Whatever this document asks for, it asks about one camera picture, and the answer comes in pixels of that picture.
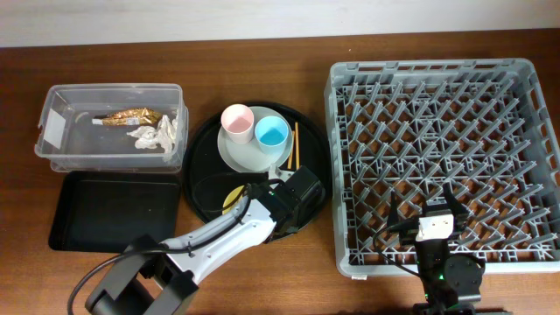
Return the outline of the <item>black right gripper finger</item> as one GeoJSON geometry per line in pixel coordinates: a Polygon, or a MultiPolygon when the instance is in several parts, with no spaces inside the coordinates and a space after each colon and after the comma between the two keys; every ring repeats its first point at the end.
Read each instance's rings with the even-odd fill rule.
{"type": "Polygon", "coordinates": [[[465,205],[460,203],[452,192],[452,185],[450,183],[445,183],[443,186],[444,198],[447,206],[451,210],[451,214],[454,218],[454,232],[464,232],[466,229],[466,223],[468,219],[468,210],[465,205]]]}
{"type": "Polygon", "coordinates": [[[387,226],[389,228],[393,227],[399,222],[399,215],[397,211],[398,202],[396,200],[396,192],[392,191],[390,195],[390,210],[387,219],[387,226]]]}

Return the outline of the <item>yellow bowl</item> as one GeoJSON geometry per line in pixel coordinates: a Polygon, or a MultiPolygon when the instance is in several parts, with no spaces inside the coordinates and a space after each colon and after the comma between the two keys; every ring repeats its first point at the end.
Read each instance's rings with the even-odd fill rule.
{"type": "Polygon", "coordinates": [[[244,185],[240,185],[227,195],[227,197],[224,199],[222,204],[223,214],[228,213],[232,207],[235,207],[239,203],[239,200],[242,198],[240,195],[242,195],[244,188],[245,188],[244,185]]]}

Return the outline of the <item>white tissue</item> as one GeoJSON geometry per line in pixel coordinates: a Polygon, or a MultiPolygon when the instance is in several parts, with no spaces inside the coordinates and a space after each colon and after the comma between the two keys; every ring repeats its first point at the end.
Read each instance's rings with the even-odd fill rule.
{"type": "Polygon", "coordinates": [[[170,153],[176,143],[176,135],[178,129],[178,120],[169,119],[167,115],[163,115],[157,127],[151,126],[141,126],[127,135],[134,137],[135,147],[137,149],[151,149],[155,150],[160,147],[164,150],[164,153],[170,153]]]}

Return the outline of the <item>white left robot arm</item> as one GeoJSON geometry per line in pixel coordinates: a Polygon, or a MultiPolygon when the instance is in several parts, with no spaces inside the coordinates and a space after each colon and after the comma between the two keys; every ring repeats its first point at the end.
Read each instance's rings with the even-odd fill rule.
{"type": "Polygon", "coordinates": [[[91,314],[183,314],[200,282],[245,249],[299,230],[300,216],[326,197],[319,178],[302,166],[288,178],[247,184],[227,213],[189,234],[134,240],[92,269],[108,273],[87,297],[91,314]]]}

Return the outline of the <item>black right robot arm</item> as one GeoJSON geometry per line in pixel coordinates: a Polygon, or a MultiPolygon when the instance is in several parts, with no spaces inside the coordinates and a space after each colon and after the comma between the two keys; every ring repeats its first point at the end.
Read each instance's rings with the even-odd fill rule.
{"type": "Polygon", "coordinates": [[[465,231],[469,212],[449,184],[444,185],[443,195],[443,201],[427,203],[419,215],[401,220],[392,194],[388,231],[397,233],[400,244],[416,251],[417,276],[426,301],[414,304],[413,313],[474,314],[486,265],[474,255],[450,251],[449,242],[465,231]]]}

